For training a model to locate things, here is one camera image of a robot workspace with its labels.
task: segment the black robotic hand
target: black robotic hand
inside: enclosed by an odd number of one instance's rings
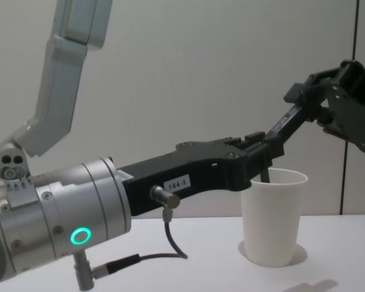
[[[285,95],[294,106],[267,133],[240,138],[178,144],[172,153],[120,169],[131,213],[139,215],[160,205],[149,197],[153,186],[186,198],[206,190],[239,191],[284,155],[284,143],[304,123],[318,121],[328,134],[365,152],[365,69],[357,61],[312,74]],[[328,108],[322,102],[328,100]]]

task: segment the green led ring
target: green led ring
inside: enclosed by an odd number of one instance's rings
[[[81,232],[85,232],[86,233],[86,238],[80,242],[78,242],[75,237],[78,236],[79,233]],[[89,239],[91,239],[92,237],[92,232],[89,228],[86,227],[80,227],[77,228],[75,231],[73,231],[72,235],[71,235],[71,242],[74,245],[84,245],[85,243],[87,243],[89,241]]]

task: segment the cylindrical robot wrist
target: cylindrical robot wrist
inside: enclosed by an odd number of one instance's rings
[[[8,260],[0,281],[130,230],[130,206],[110,159],[30,182],[0,187],[0,244]]]

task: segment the screw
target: screw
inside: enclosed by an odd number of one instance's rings
[[[6,204],[1,205],[0,209],[3,212],[8,212],[11,209],[11,207],[10,207],[10,205],[8,203],[6,203]]]
[[[54,226],[54,228],[53,228],[54,235],[60,235],[62,232],[63,232],[62,226],[59,226],[59,225]]]
[[[16,239],[16,240],[12,241],[12,243],[11,243],[11,247],[12,247],[12,249],[13,249],[14,251],[19,250],[19,249],[20,249],[20,247],[21,247],[21,245],[22,245],[22,242],[21,242],[20,240],[18,240],[18,239]]]
[[[5,179],[13,179],[15,177],[15,171],[13,169],[6,169],[4,171]]]
[[[52,196],[52,194],[51,194],[50,192],[44,192],[44,193],[42,194],[42,198],[44,198],[45,200],[50,199],[50,198],[51,198],[51,196]]]

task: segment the label sticker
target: label sticker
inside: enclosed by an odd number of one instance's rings
[[[171,193],[186,189],[187,187],[190,187],[189,175],[183,175],[179,178],[164,182],[164,189]]]
[[[120,179],[122,181],[128,181],[129,179],[134,178],[131,174],[128,174],[127,172],[124,172],[121,169],[119,169],[117,172],[118,172],[118,174],[120,176]]]

